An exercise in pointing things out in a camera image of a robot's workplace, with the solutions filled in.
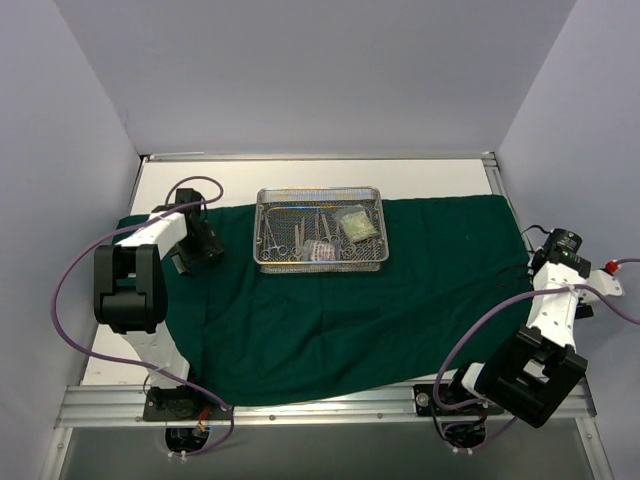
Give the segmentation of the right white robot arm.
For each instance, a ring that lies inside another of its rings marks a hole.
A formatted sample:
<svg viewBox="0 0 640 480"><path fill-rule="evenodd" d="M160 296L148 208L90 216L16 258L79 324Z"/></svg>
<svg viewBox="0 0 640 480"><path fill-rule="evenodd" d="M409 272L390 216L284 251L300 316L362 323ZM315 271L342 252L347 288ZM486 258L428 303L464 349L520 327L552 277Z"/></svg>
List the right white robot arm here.
<svg viewBox="0 0 640 480"><path fill-rule="evenodd" d="M546 423L584 377L588 362L577 354L573 324L591 263L578 255L582 238L554 229L531 258L531 309L525 324L484 362L458 369L444 400L464 413L493 403L532 427Z"/></svg>

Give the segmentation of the green surgical drape cloth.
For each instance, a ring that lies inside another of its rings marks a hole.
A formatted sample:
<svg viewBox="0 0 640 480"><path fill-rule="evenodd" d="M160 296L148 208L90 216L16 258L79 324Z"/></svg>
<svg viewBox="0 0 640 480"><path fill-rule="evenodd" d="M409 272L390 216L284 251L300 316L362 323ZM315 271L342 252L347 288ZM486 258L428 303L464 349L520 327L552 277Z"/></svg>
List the green surgical drape cloth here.
<svg viewBox="0 0 640 480"><path fill-rule="evenodd" d="M202 386L233 406L329 398L487 359L523 324L514 280L527 260L506 200L481 195L387 200L390 255L376 272L264 274L253 206L209 214L225 252L212 268L163 270L167 325Z"/></svg>

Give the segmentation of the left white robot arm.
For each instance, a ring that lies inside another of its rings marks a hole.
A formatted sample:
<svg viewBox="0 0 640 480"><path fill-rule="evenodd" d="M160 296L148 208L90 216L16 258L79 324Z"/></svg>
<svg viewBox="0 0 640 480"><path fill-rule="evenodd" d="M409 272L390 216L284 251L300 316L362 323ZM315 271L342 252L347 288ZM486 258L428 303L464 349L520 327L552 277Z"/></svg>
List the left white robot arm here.
<svg viewBox="0 0 640 480"><path fill-rule="evenodd" d="M206 218L204 197L177 188L172 203L156 207L127 238L94 251L94 314L130 344L147 370L152 400L179 419L194 417L200 391L188 384L190 364L179 352L166 318L169 296L162 261L180 275L193 276L216 265L224 248Z"/></svg>

